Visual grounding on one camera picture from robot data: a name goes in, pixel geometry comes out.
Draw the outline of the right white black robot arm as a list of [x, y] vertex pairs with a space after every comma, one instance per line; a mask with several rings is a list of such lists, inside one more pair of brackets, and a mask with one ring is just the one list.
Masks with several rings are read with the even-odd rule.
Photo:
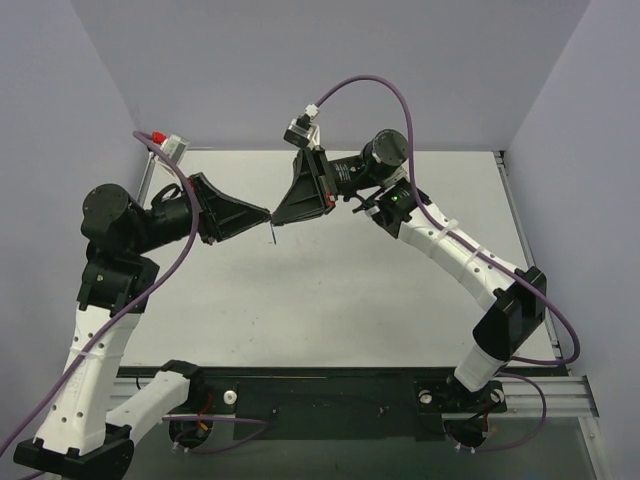
[[297, 147], [293, 181], [271, 215], [275, 226], [322, 217], [339, 199], [357, 198], [359, 210], [393, 238], [434, 261], [461, 284], [484, 315], [473, 330], [474, 344], [447, 383], [449, 402], [468, 409], [496, 373], [515, 356], [544, 319], [544, 306], [522, 286], [545, 289], [538, 270], [523, 271], [496, 258], [447, 218], [421, 191], [412, 191], [404, 167], [408, 142], [393, 129], [380, 131], [354, 156], [330, 160], [315, 128], [292, 126], [287, 143]]

